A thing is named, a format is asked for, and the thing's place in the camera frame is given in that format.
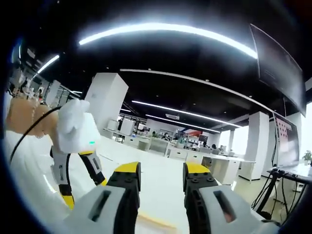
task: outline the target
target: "ceiling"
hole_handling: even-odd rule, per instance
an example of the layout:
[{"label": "ceiling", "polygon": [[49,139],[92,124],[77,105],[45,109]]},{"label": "ceiling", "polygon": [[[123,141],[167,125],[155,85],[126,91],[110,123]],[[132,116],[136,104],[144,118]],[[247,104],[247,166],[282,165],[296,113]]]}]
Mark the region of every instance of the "ceiling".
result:
[{"label": "ceiling", "polygon": [[[60,58],[41,75],[59,80],[71,90],[86,92],[97,72],[118,72],[129,85],[124,106],[133,115],[146,114],[166,118],[177,114],[132,103],[132,100],[198,113],[223,121],[245,114],[265,111],[244,98],[203,83],[120,69],[142,69],[174,73],[209,80],[237,91],[285,113],[283,97],[258,80],[254,58],[217,40],[194,34],[168,31],[135,32],[113,35],[84,46],[79,41],[94,33],[124,25],[162,22],[213,31],[236,40],[254,50],[250,23],[275,38],[299,63],[304,80],[312,77],[308,60],[312,49],[311,18],[306,11],[308,1],[247,0],[179,0],[179,1],[47,1],[26,21],[22,60],[29,61],[34,71],[37,59]],[[35,54],[27,55],[27,48]],[[312,99],[310,92],[307,98]],[[286,101],[287,113],[294,107]],[[181,122],[214,128],[217,122],[180,114]],[[247,120],[239,122],[248,124]],[[232,126],[219,128],[223,131]]]}]

